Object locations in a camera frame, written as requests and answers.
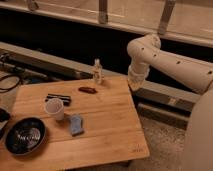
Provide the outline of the white ribbed gripper wrist body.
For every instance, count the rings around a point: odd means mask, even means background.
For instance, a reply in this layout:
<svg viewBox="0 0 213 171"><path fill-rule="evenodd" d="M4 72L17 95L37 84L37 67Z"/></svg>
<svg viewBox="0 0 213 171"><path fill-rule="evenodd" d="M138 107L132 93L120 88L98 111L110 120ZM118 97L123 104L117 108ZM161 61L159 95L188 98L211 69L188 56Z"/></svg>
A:
<svg viewBox="0 0 213 171"><path fill-rule="evenodd" d="M142 87L143 82L148 77L148 74L149 74L148 66L143 67L141 73L134 71L133 67L129 66L127 76L128 85L133 91L137 91Z"/></svg>

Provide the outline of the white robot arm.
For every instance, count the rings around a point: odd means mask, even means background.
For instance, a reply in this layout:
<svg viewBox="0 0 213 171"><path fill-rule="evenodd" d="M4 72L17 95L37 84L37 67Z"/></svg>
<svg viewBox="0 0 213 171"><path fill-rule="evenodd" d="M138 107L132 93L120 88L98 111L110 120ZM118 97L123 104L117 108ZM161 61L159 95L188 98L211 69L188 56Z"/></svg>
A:
<svg viewBox="0 0 213 171"><path fill-rule="evenodd" d="M180 171L213 171L213 63L161 50L156 34L131 40L127 53L133 91L142 87L152 66L201 95L187 126Z"/></svg>

